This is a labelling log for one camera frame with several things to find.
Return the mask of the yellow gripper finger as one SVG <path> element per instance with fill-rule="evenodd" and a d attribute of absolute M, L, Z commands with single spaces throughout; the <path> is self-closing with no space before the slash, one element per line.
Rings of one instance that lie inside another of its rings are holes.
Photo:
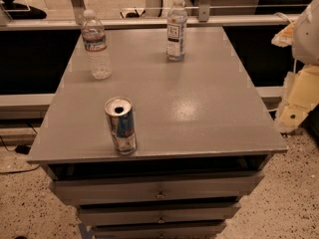
<path fill-rule="evenodd" d="M 319 67 L 304 66 L 297 74 L 288 72 L 274 126 L 281 133 L 297 129 L 319 105 Z"/>

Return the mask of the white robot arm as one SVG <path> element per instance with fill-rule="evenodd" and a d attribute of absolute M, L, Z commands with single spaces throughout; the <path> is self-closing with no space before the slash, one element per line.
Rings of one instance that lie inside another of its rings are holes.
<path fill-rule="evenodd" d="M 290 45 L 293 58 L 304 64 L 298 73 L 287 73 L 275 114 L 275 128 L 289 133 L 319 105 L 319 0 L 312 0 L 295 22 L 274 36 L 272 43 Z"/>

